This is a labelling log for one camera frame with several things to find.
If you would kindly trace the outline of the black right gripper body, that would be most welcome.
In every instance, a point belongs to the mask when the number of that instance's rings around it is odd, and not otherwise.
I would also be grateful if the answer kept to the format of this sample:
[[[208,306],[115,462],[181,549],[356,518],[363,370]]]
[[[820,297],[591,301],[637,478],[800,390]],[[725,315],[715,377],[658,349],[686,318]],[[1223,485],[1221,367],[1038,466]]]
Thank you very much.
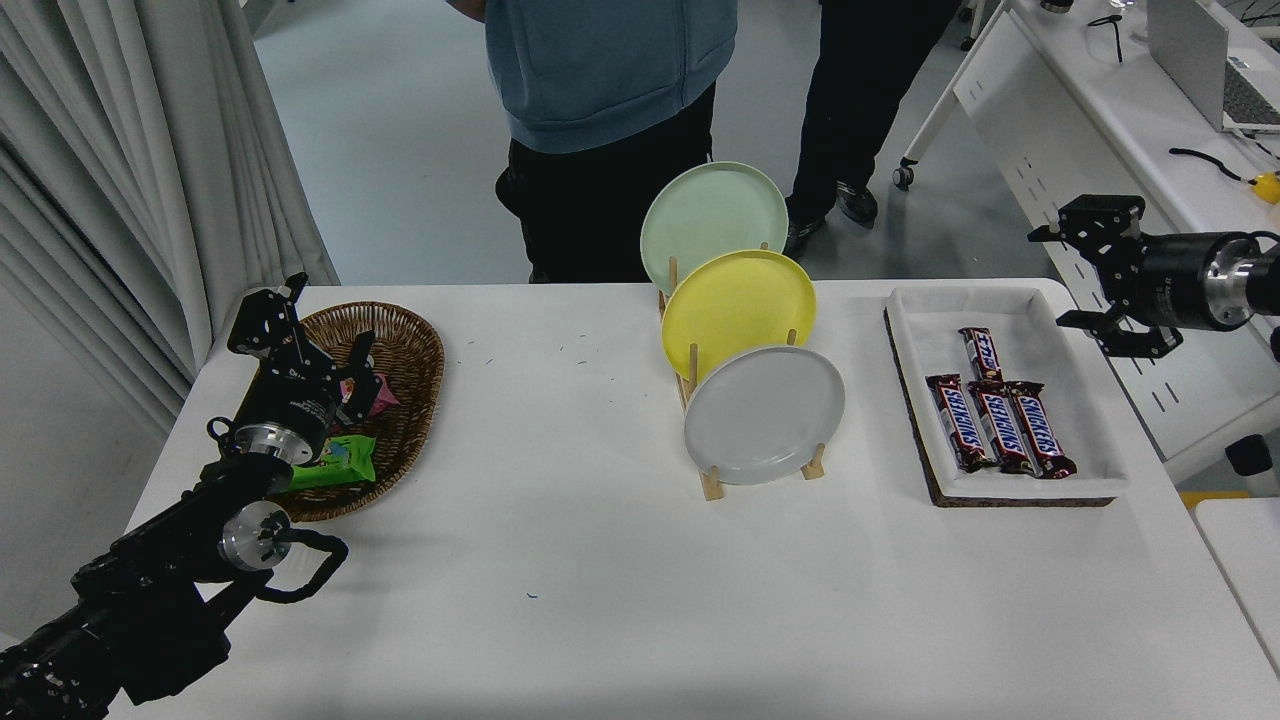
[[[1204,268],[1217,236],[1143,234],[1140,242],[1129,316],[1148,327],[1213,331],[1216,320],[1204,291]]]

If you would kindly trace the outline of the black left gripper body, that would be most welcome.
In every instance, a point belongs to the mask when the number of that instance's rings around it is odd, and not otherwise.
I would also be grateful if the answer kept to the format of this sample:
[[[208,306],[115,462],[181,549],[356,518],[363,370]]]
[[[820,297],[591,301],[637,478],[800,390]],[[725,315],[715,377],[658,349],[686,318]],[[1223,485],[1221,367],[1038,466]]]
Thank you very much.
[[[241,454],[320,454],[340,389],[333,361],[297,370],[265,360],[236,414]]]

